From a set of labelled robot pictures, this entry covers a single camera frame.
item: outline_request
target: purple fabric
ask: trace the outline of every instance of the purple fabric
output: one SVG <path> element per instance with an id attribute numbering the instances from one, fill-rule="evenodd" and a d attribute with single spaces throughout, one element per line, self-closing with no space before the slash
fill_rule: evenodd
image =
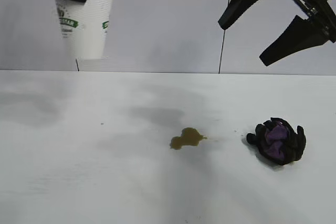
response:
<path id="1" fill-rule="evenodd" d="M 270 157 L 284 160 L 285 155 L 280 151 L 280 148 L 283 145 L 283 140 L 288 138 L 289 131 L 288 129 L 280 122 L 277 122 L 277 126 L 273 130 L 266 130 L 265 133 L 265 143 L 261 143 L 263 146 L 264 152 Z"/>
<path id="2" fill-rule="evenodd" d="M 264 152 L 269 155 L 270 157 L 284 160 L 285 156 L 284 153 L 280 151 L 280 148 L 282 147 L 283 143 L 281 141 L 275 141 L 272 145 L 266 146 L 262 144 Z"/>
<path id="3" fill-rule="evenodd" d="M 265 133 L 265 139 L 267 144 L 272 144 L 274 141 L 277 140 L 285 140 L 288 137 L 288 129 L 283 126 L 280 122 L 277 123 L 278 125 L 274 127 L 272 131 L 267 130 Z"/>

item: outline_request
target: crumpled glove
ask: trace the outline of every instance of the crumpled glove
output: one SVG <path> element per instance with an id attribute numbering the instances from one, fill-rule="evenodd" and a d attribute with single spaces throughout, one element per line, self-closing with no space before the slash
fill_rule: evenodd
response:
<path id="1" fill-rule="evenodd" d="M 286 165 L 298 161 L 306 147 L 306 136 L 301 126 L 295 133 L 288 122 L 281 118 L 271 118 L 263 125 L 258 124 L 256 134 L 249 133 L 246 140 L 251 145 L 256 145 L 260 154 L 268 160 Z"/>

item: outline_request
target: gray wall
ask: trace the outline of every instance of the gray wall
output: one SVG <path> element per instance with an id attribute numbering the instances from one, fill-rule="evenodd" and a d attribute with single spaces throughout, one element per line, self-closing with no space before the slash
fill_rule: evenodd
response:
<path id="1" fill-rule="evenodd" d="M 223 42 L 217 20 L 227 0 L 114 0 L 104 60 L 83 71 L 216 73 Z M 330 1 L 336 9 L 336 0 Z M 0 0 L 0 69 L 76 70 L 64 52 L 54 0 Z M 304 17 L 291 0 L 260 0 L 226 33 L 222 73 L 336 74 L 327 43 L 268 68 L 259 60 L 290 24 Z"/>
<path id="2" fill-rule="evenodd" d="M 0 68 L 76 69 L 64 54 L 54 0 L 0 0 Z"/>
<path id="3" fill-rule="evenodd" d="M 223 31 L 217 20 L 226 2 L 114 0 L 105 52 L 110 58 L 81 61 L 80 69 L 218 72 Z M 0 68 L 76 68 L 65 56 L 53 12 L 53 0 L 0 0 Z"/>

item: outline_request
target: paper cup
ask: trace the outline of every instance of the paper cup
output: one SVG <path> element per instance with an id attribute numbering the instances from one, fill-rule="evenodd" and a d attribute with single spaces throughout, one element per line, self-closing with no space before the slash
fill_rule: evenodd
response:
<path id="1" fill-rule="evenodd" d="M 74 59 L 102 59 L 112 0 L 85 4 L 56 0 L 66 51 Z"/>

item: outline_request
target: brown liquid puddle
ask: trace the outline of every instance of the brown liquid puddle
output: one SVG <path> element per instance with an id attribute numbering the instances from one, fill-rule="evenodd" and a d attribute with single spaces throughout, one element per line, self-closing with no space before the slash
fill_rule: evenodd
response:
<path id="1" fill-rule="evenodd" d="M 182 131 L 181 136 L 176 136 L 172 139 L 170 143 L 170 148 L 180 150 L 182 146 L 198 146 L 200 141 L 204 139 L 208 138 L 200 135 L 197 129 L 185 128 Z"/>

